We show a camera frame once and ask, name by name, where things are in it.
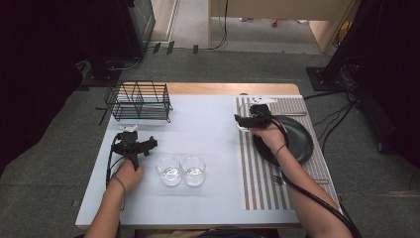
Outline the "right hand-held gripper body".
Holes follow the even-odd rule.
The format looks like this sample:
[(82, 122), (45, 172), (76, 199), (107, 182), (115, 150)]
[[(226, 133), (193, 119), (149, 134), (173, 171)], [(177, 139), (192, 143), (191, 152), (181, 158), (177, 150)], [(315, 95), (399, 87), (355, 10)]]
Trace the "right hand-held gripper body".
[(265, 101), (260, 99), (251, 104), (250, 108), (250, 122), (248, 128), (266, 129), (272, 122), (273, 116)]

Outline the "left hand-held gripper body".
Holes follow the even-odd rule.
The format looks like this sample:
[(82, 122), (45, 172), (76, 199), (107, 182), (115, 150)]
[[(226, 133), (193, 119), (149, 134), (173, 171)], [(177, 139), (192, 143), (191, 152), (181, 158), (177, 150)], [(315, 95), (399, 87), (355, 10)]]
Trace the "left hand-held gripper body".
[(122, 132), (118, 133), (115, 139), (118, 141), (119, 154), (129, 159), (134, 167), (139, 167), (138, 154), (145, 154), (146, 142), (138, 141), (138, 126), (121, 126)]

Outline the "clear drinking glass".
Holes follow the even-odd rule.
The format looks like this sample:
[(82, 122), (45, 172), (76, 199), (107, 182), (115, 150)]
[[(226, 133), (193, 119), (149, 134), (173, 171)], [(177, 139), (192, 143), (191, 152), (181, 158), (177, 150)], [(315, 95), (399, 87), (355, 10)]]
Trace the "clear drinking glass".
[[(237, 114), (241, 117), (249, 117), (250, 116), (250, 103), (242, 103), (239, 105), (237, 109)], [(249, 129), (246, 127), (238, 126), (238, 129), (242, 132), (249, 132)]]

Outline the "person's right hand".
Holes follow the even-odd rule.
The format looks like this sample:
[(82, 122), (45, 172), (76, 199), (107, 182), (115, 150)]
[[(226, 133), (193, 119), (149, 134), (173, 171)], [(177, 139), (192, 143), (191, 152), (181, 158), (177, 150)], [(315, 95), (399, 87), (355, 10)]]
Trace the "person's right hand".
[[(262, 138), (262, 141), (270, 148), (273, 154), (275, 154), (282, 145), (286, 144), (285, 138), (277, 123), (271, 123), (266, 129), (251, 128), (250, 131), (253, 135)], [(286, 154), (287, 148), (284, 147), (277, 155), (277, 159), (283, 159)]]

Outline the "person's left hand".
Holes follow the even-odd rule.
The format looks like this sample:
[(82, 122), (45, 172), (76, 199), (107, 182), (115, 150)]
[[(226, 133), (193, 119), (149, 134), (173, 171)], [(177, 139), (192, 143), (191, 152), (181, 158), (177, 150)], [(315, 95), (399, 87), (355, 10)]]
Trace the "person's left hand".
[(136, 169), (130, 160), (125, 160), (114, 173), (114, 178), (123, 186), (125, 192), (129, 192), (139, 184), (143, 171), (142, 167)]

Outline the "left clear glass cup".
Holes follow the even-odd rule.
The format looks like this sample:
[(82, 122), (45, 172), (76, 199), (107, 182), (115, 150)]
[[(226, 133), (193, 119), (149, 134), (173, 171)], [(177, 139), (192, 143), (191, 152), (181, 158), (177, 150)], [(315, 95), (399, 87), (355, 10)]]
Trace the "left clear glass cup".
[(178, 185), (182, 178), (179, 161), (174, 157), (160, 158), (156, 163), (156, 172), (167, 186)]

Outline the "clear glass cup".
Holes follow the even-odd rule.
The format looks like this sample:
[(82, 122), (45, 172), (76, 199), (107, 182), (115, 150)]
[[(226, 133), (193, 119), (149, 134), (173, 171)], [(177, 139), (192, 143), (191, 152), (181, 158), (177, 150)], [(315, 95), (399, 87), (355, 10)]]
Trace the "clear glass cup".
[(205, 181), (206, 163), (198, 156), (183, 158), (180, 162), (183, 177), (190, 186), (199, 186)]
[(160, 158), (156, 163), (156, 172), (167, 186), (178, 185), (182, 178), (179, 161), (174, 157)]

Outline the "black round plate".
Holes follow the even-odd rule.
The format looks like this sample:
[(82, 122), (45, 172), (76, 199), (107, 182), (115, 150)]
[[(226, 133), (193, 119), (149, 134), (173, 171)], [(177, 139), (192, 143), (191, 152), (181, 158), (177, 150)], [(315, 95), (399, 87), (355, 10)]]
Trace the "black round plate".
[[(286, 131), (288, 139), (287, 148), (300, 165), (304, 165), (310, 160), (314, 150), (312, 137), (307, 129), (298, 121), (283, 115), (275, 115)], [(274, 157), (270, 148), (258, 136), (253, 136), (254, 145), (260, 156), (266, 161), (278, 167), (278, 161)]]

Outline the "right clear glass cup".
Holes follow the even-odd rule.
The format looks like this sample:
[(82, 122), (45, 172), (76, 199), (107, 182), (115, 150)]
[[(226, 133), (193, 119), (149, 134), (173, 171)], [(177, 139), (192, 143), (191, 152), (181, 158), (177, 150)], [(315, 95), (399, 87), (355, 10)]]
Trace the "right clear glass cup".
[(180, 162), (183, 177), (190, 186), (199, 186), (205, 181), (206, 163), (198, 156), (183, 158)]

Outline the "grey striped placemat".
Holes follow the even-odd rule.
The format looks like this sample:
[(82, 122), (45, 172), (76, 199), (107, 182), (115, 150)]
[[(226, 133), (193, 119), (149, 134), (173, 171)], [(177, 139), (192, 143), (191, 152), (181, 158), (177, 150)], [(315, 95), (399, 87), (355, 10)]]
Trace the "grey striped placemat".
[[(262, 96), (238, 96), (235, 99), (237, 109), (242, 103), (254, 103), (256, 100), (265, 101), (272, 115), (281, 113), (307, 112), (306, 116), (287, 116), (302, 124), (312, 137), (314, 150), (312, 157), (302, 167), (315, 180), (327, 179), (328, 184), (320, 184), (330, 196), (337, 200), (328, 167), (321, 152), (319, 143), (314, 132), (310, 116), (305, 102), (301, 96), (290, 97), (262, 97)], [(253, 142), (253, 136), (249, 132), (238, 131), (240, 142), (240, 179), (243, 188), (243, 208), (246, 210), (272, 210), (290, 209), (289, 195), (286, 184), (275, 182), (273, 176), (281, 176), (279, 167), (263, 159)]]

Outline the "silver fork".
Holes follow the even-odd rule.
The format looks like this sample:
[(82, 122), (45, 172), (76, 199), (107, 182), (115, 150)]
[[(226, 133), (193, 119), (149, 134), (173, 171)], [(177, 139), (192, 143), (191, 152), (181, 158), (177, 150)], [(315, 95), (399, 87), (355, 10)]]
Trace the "silver fork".
[[(273, 176), (272, 179), (279, 183), (279, 184), (291, 184), (291, 181), (288, 178), (281, 177), (281, 176)], [(327, 179), (316, 179), (318, 184), (328, 184), (329, 181)]]

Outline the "light wooden desk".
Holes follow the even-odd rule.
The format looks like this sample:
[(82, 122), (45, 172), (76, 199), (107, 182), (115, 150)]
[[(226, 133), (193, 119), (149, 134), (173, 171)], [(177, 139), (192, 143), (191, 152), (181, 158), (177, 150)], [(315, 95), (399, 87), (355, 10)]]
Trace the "light wooden desk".
[(213, 17), (308, 20), (321, 53), (326, 53), (358, 0), (207, 0), (208, 46)]

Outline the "dark glass-front cabinet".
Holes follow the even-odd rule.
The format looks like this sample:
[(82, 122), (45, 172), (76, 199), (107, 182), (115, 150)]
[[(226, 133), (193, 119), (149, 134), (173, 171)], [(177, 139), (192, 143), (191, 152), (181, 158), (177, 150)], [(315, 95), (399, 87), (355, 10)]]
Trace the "dark glass-front cabinet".
[(152, 0), (127, 0), (127, 3), (139, 42), (146, 49), (156, 24)]

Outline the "black stand base plate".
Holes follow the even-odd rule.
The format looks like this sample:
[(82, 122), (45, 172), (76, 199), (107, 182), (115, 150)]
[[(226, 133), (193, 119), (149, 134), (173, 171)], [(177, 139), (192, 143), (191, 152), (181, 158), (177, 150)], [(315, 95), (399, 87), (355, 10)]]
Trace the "black stand base plate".
[(314, 91), (346, 91), (341, 76), (327, 67), (307, 66), (306, 72)]

